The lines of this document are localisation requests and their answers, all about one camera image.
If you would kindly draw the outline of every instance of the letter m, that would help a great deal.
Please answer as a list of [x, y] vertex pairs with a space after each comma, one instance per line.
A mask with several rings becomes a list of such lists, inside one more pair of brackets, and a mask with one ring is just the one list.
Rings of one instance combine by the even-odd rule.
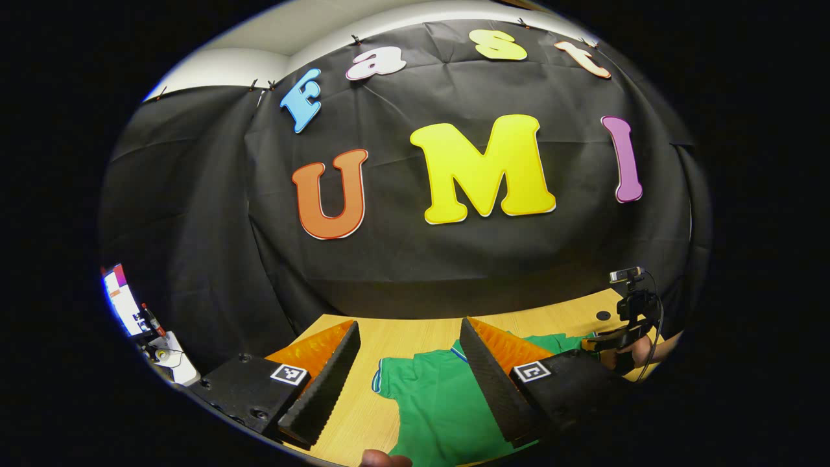
[[448, 123], [415, 130], [409, 140], [423, 149], [429, 173], [432, 206], [424, 213], [430, 224], [466, 219], [467, 208], [456, 199], [458, 182], [483, 217], [493, 212], [504, 175], [507, 196], [501, 209], [508, 215], [549, 213], [556, 198], [548, 191], [536, 144], [539, 121], [532, 116], [501, 116], [493, 123], [482, 155], [458, 129]]

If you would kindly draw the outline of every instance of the cable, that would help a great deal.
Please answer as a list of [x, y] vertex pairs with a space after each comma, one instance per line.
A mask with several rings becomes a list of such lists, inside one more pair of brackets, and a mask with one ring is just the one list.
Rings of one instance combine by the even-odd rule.
[[643, 271], [648, 274], [648, 277], [652, 278], [652, 282], [654, 283], [654, 294], [657, 295], [657, 305], [660, 307], [660, 320], [657, 322], [657, 334], [654, 336], [654, 342], [652, 342], [652, 349], [648, 352], [648, 358], [646, 358], [646, 364], [642, 366], [642, 371], [640, 371], [640, 376], [637, 377], [635, 382], [639, 382], [643, 375], [646, 374], [646, 369], [648, 365], [652, 362], [652, 358], [654, 357], [654, 351], [657, 349], [657, 339], [660, 338], [660, 333], [663, 330], [663, 301], [660, 299], [660, 293], [657, 291], [657, 281], [654, 280], [654, 276], [649, 273], [646, 269]]

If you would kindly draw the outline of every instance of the computer monitor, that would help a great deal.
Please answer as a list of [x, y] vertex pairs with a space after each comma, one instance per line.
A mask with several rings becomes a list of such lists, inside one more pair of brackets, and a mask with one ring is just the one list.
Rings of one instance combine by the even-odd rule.
[[110, 308], [128, 337], [138, 340], [155, 335], [138, 303], [135, 302], [133, 293], [129, 290], [124, 268], [120, 264], [116, 264], [104, 273], [104, 287]]

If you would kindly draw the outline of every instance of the person's hand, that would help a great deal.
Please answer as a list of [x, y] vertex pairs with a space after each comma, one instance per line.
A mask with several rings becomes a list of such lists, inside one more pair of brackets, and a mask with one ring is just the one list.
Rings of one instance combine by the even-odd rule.
[[649, 336], [643, 336], [637, 339], [632, 345], [624, 347], [617, 351], [617, 353], [631, 352], [631, 357], [634, 359], [634, 367], [641, 368], [646, 364], [648, 352], [652, 351], [652, 339]]
[[413, 467], [413, 462], [403, 455], [388, 455], [381, 450], [365, 450], [359, 467]]

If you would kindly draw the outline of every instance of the screw hole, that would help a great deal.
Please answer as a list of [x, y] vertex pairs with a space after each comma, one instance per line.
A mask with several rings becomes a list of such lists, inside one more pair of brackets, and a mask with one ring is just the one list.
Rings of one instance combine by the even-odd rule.
[[254, 418], [258, 418], [260, 420], [268, 419], [268, 414], [259, 409], [251, 409], [251, 415], [253, 415]]

